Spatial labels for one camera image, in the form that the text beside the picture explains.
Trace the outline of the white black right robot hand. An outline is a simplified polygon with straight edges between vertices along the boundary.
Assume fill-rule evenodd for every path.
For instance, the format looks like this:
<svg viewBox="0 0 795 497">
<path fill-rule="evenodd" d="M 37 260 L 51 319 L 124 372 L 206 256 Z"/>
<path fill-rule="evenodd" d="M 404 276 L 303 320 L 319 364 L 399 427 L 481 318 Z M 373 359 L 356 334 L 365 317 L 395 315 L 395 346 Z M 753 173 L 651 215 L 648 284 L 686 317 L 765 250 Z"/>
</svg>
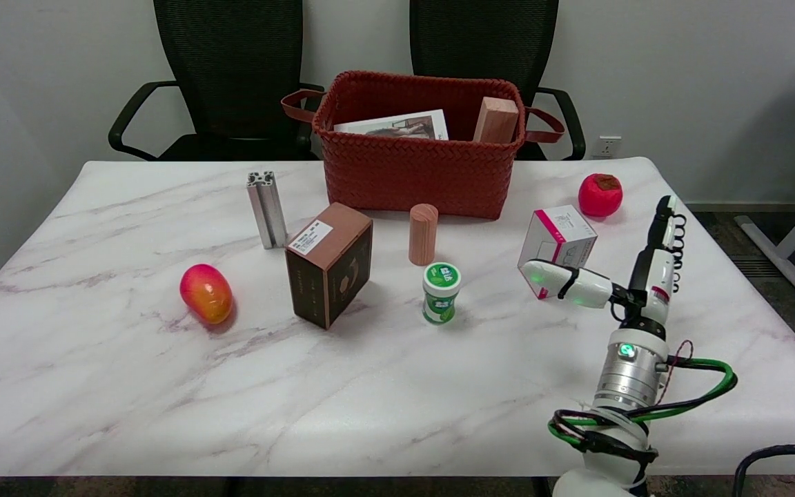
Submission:
<svg viewBox="0 0 795 497">
<path fill-rule="evenodd" d="M 678 290 L 676 271 L 683 265 L 682 246 L 687 218 L 676 211 L 678 198 L 660 198 L 647 234 L 647 244 L 638 252 L 629 285 L 623 287 L 585 268 L 571 268 L 533 258 L 520 265 L 521 274 L 546 290 L 549 297 L 591 309 L 625 310 L 622 329 L 646 331 L 666 340 L 671 297 Z"/>
</svg>

